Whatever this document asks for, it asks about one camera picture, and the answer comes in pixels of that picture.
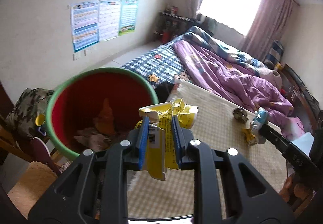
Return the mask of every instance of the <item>trash bin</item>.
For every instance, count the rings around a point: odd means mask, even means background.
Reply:
[[[116,131],[132,130],[141,120],[140,107],[158,103],[151,85],[138,74],[120,68],[100,68],[66,81],[51,97],[46,110],[47,133],[68,159],[84,150],[74,136],[77,130],[93,127],[93,118],[109,99]]]

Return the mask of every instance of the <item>white wall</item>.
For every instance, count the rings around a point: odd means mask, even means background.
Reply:
[[[167,0],[167,3],[178,7],[178,15],[188,17],[186,0]],[[214,38],[233,47],[239,47],[240,43],[244,40],[242,34],[222,23],[217,23],[215,29],[210,31],[214,33]]]
[[[323,106],[323,5],[301,5],[281,39],[283,62],[304,81]]]
[[[136,31],[73,61],[70,10],[88,0],[0,0],[0,80],[13,102],[27,88],[53,89],[106,57],[146,43],[166,0],[139,0]]]

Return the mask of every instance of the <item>floor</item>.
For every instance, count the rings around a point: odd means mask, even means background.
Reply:
[[[107,63],[103,62],[102,67],[121,67],[122,65],[128,63],[130,60],[152,50],[157,48],[161,43],[159,41],[157,42],[151,42],[148,44],[145,44],[143,46],[140,46],[134,50],[131,50],[112,61],[110,60]],[[54,145],[49,141],[46,143],[49,151],[52,151],[54,149]],[[2,186],[4,190],[8,193],[12,187],[17,183],[20,176],[25,172],[29,165],[29,162],[24,161],[23,159],[16,157],[13,154],[9,154],[2,166],[0,166],[0,182],[2,183]]]

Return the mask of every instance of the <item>metal bolt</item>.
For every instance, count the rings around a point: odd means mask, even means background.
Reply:
[[[238,155],[238,150],[236,150],[235,148],[229,148],[228,154],[232,155],[232,156],[236,156],[236,155]]]
[[[120,142],[120,145],[122,145],[122,146],[129,146],[131,143],[130,143],[130,141],[129,140],[122,140],[121,142]]]
[[[92,150],[92,149],[85,149],[85,150],[83,151],[83,154],[84,154],[85,156],[91,156],[91,155],[93,154],[93,150]]]
[[[198,145],[200,145],[200,144],[201,144],[201,141],[200,141],[200,140],[198,140],[198,139],[193,139],[193,140],[191,140],[191,141],[190,141],[190,144],[191,144],[192,146],[198,146]]]

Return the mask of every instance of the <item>white barcode label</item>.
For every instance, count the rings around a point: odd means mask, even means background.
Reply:
[[[159,128],[154,125],[149,125],[148,127],[148,139],[149,139],[149,147],[151,148],[159,148]]]

